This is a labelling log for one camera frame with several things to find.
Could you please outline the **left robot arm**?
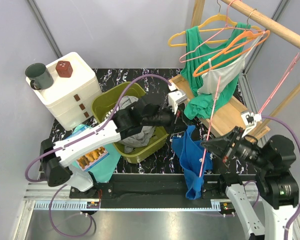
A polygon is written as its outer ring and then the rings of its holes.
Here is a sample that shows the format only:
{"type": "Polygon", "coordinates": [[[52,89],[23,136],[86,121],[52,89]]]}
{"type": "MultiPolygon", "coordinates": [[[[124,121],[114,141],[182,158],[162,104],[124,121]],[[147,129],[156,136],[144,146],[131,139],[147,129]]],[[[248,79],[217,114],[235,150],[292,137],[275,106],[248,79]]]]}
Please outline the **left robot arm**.
{"type": "Polygon", "coordinates": [[[179,104],[186,96],[168,94],[168,106],[160,109],[143,96],[125,108],[116,110],[104,122],[87,129],[72,138],[52,142],[45,139],[40,144],[40,164],[49,187],[70,185],[85,197],[93,198],[98,193],[95,178],[72,163],[79,157],[107,144],[124,140],[141,132],[143,127],[164,127],[168,133],[184,131],[185,126],[176,126],[179,104]]]}

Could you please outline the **pink wire hanger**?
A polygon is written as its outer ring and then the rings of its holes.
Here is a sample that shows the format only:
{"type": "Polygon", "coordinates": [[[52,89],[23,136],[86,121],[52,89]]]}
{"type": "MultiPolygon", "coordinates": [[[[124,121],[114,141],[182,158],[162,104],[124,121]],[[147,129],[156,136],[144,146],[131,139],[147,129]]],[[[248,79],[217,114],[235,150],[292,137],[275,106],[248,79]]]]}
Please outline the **pink wire hanger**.
{"type": "Polygon", "coordinates": [[[183,32],[176,33],[168,40],[168,45],[170,47],[186,47],[186,53],[179,58],[180,63],[185,63],[188,60],[187,55],[191,55],[192,52],[195,52],[204,44],[214,45],[225,43],[227,39],[213,40],[213,38],[220,34],[222,31],[228,30],[232,27],[236,27],[237,22],[232,21],[227,14],[221,14],[221,5],[218,1],[217,4],[219,5],[219,12],[217,14],[209,17],[199,25],[194,23],[191,28],[183,32]],[[219,28],[205,29],[205,27],[207,27],[208,25],[214,24],[216,22],[224,22],[224,26],[219,28]],[[172,44],[172,40],[181,35],[185,35],[186,43],[172,44]]]}

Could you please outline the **blue tank top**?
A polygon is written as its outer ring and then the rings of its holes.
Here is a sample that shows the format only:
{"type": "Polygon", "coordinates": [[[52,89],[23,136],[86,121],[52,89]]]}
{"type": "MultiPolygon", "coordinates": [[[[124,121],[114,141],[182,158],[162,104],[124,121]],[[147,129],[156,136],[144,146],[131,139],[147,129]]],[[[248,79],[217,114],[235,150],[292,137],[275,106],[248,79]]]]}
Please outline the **blue tank top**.
{"type": "Polygon", "coordinates": [[[184,172],[184,179],[187,186],[185,197],[189,200],[196,200],[202,196],[204,184],[204,172],[213,169],[210,153],[204,154],[204,148],[200,140],[193,140],[192,133],[194,125],[189,125],[182,137],[173,137],[171,148],[179,158],[179,164],[184,172]]]}

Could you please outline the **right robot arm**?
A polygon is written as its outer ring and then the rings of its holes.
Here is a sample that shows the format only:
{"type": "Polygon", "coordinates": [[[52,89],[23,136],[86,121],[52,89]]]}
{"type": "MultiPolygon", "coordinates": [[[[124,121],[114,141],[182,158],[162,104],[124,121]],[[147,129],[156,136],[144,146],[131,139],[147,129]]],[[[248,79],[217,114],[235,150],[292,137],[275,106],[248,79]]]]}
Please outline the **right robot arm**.
{"type": "Polygon", "coordinates": [[[299,186],[290,172],[296,160],[294,143],[283,135],[274,135],[260,147],[254,136],[244,132],[236,126],[223,136],[203,140],[201,145],[224,162],[236,157],[257,170],[255,184],[265,222],[260,222],[237,173],[219,177],[218,195],[230,199],[247,240],[291,240],[293,215],[299,204],[299,186]]]}

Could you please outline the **black white striped tank top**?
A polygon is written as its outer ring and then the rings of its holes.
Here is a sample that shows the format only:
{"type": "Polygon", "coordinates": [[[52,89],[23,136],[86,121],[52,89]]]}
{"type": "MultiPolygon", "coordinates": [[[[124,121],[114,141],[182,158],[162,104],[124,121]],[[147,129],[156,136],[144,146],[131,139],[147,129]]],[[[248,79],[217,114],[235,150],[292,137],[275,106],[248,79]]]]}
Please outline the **black white striped tank top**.
{"type": "Polygon", "coordinates": [[[113,109],[111,109],[110,111],[108,111],[106,114],[105,114],[105,117],[104,117],[104,120],[107,120],[110,116],[111,116],[111,114],[114,112],[116,112],[116,111],[118,111],[119,110],[119,107],[117,107],[117,108],[113,108],[113,109]]]}

